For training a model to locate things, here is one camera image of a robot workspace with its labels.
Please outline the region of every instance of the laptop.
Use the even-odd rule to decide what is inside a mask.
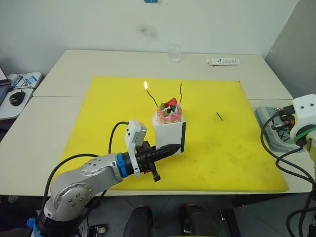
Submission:
[[[7,90],[11,86],[11,83],[9,82],[8,78],[6,78],[4,72],[0,68],[0,105],[4,101],[6,95],[7,95]]]

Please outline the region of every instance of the white table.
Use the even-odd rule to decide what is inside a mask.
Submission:
[[[30,84],[29,86],[31,87],[37,87],[40,80],[41,80],[41,73],[39,72],[35,72],[35,73],[27,73],[23,75],[24,79],[28,79],[31,76],[35,76],[35,78],[38,80],[36,82],[33,82],[32,84]],[[21,85],[24,83],[24,81],[21,79],[19,81],[19,83],[17,83],[17,85],[15,86],[13,91],[8,92],[8,94],[6,95],[4,101],[1,103],[0,105],[0,120],[4,120],[4,119],[15,119],[16,117],[19,116],[19,114],[22,112],[22,110],[24,109],[24,107],[26,106],[26,104],[28,103],[28,101],[30,100],[30,98],[32,97],[33,92],[35,91],[35,89],[32,88],[26,88],[26,86],[22,86]],[[23,91],[25,92],[25,96],[23,98],[23,101],[21,104],[19,104],[18,106],[13,106],[10,104],[10,96],[15,94],[16,92],[20,92]]]
[[[116,76],[136,77],[137,73],[141,75],[143,73],[142,67],[139,66],[137,72],[135,69],[136,65],[146,64],[146,58],[150,58],[152,61],[152,74],[150,74],[150,70],[147,67],[147,69],[144,69],[146,73],[143,73],[143,77],[163,77],[162,74],[164,74],[166,78],[181,78],[176,76],[176,74],[181,74],[186,79],[207,79],[206,75],[216,74],[216,79],[238,79],[242,82],[245,93],[248,96],[253,95],[252,98],[255,98],[249,100],[254,108],[264,98],[291,98],[262,57],[258,55],[235,55],[235,57],[241,59],[243,69],[238,68],[238,66],[229,66],[221,67],[217,71],[217,67],[200,66],[196,61],[199,59],[203,64],[205,61],[202,61],[202,59],[218,57],[219,55],[184,54],[182,62],[178,64],[170,63],[169,65],[167,54],[162,53],[66,51],[34,93],[36,97],[30,100],[0,143],[0,166],[3,167],[0,172],[1,194],[43,195],[46,179],[58,163],[66,146],[91,77],[93,75],[114,76],[113,74],[115,74],[113,68],[109,67],[109,72],[106,69],[101,69],[102,65],[109,63],[109,55],[123,64],[128,64],[127,61],[124,61],[126,58],[139,60],[139,63],[132,63],[134,67],[127,66],[129,69],[123,72],[117,71]],[[181,63],[187,65],[187,68],[180,66]],[[153,65],[158,67],[159,70],[154,70]],[[181,70],[185,70],[187,74],[173,70],[173,65],[177,68],[181,67]],[[266,78],[267,85],[258,81],[257,83],[260,86],[253,86],[252,88],[253,81],[251,81],[250,75],[255,78],[255,81],[258,81],[257,78]],[[288,159],[314,175],[314,164],[309,159],[308,153],[294,154]],[[285,173],[284,177],[289,186],[288,193],[309,192],[311,190],[309,183],[304,180]],[[109,191],[107,193],[107,195],[159,194],[236,194],[236,192]]]

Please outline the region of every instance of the yellow mat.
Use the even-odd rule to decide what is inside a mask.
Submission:
[[[94,77],[61,160],[79,154],[107,153],[113,126],[137,119],[147,129],[145,140],[153,146],[151,118],[155,104],[180,99],[177,79]],[[113,190],[286,191],[274,159],[260,143],[260,127],[238,81],[183,80],[182,110],[187,121],[182,154],[156,163],[161,176],[131,175]],[[126,152],[125,125],[114,135],[112,152]],[[78,158],[59,170],[77,168],[89,158]]]

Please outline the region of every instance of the computer mouse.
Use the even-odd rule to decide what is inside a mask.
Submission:
[[[16,92],[10,96],[9,101],[10,101],[11,105],[18,106],[22,103],[24,96],[25,96],[24,91]]]

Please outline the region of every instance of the lit candle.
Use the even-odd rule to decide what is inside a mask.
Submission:
[[[144,88],[146,89],[148,95],[154,100],[154,103],[155,103],[156,106],[158,107],[156,100],[153,98],[153,96],[152,96],[152,95],[149,93],[149,91],[148,91],[148,84],[147,84],[146,81],[144,81]]]

